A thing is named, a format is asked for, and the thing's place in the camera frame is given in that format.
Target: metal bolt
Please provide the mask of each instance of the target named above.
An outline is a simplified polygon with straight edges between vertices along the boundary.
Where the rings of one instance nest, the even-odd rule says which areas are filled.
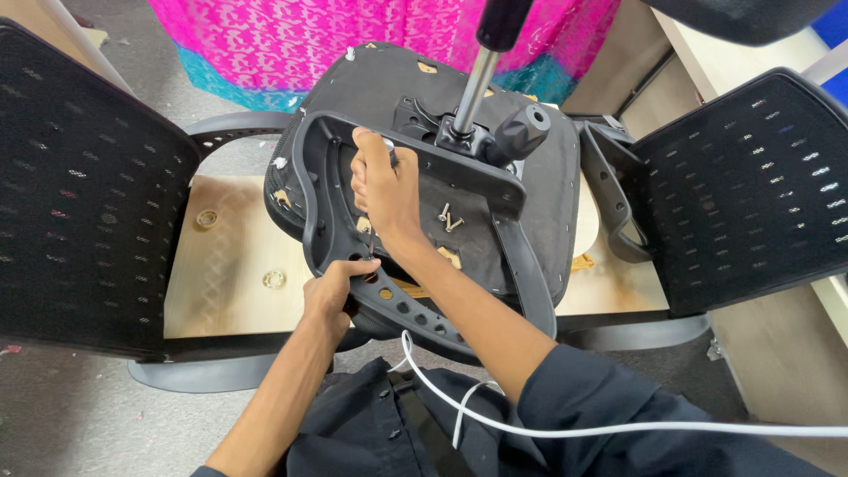
[[[440,222],[445,222],[446,220],[448,220],[448,217],[445,214],[448,213],[448,206],[449,205],[450,204],[445,204],[444,209],[442,210],[442,213],[439,214],[438,219],[439,219]]]
[[[444,229],[444,231],[445,231],[445,232],[453,232],[453,231],[454,231],[454,229],[455,229],[455,228],[457,228],[457,227],[458,227],[461,223],[464,223],[464,222],[462,221],[462,217],[460,217],[460,220],[456,221],[456,222],[454,223],[454,225],[448,225],[448,226],[447,226],[447,228],[445,228],[445,229]]]

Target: forearm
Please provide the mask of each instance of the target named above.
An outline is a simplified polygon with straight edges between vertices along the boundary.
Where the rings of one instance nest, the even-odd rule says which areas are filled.
[[[264,477],[294,441],[335,345],[326,320],[304,317],[206,465],[227,477]]]
[[[506,395],[518,402],[525,382],[556,343],[456,270],[426,240],[410,240],[391,253],[427,290]]]

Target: mesh backrest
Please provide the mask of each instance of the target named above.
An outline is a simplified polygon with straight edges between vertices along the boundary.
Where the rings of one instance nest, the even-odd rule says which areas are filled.
[[[191,138],[8,21],[0,23],[0,334],[161,348]]]
[[[848,129],[819,88],[773,70],[634,144],[622,186],[677,314],[848,266]]]

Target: gray carpet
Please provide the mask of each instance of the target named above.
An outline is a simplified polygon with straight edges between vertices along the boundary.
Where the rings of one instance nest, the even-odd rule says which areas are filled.
[[[144,0],[66,0],[68,9],[109,32],[103,54],[135,94],[179,126],[241,106],[191,86]],[[227,144],[201,173],[264,173],[274,141]],[[672,392],[724,419],[746,413],[724,361],[710,362],[710,334],[663,350],[609,353]],[[423,350],[427,368],[449,368],[483,379],[485,370]],[[398,362],[397,340],[374,342],[337,355],[337,372],[352,373],[377,356]],[[126,361],[60,349],[25,347],[0,356],[0,475],[127,477],[189,475],[238,418],[253,391],[181,395],[132,380]]]

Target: pink fabric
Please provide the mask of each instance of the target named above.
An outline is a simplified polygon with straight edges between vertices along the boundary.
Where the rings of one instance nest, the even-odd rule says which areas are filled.
[[[228,81],[263,90],[314,86],[347,47],[391,42],[463,71],[477,54],[484,0],[149,0],[174,41]],[[498,72],[551,54],[577,79],[619,0],[537,0]]]

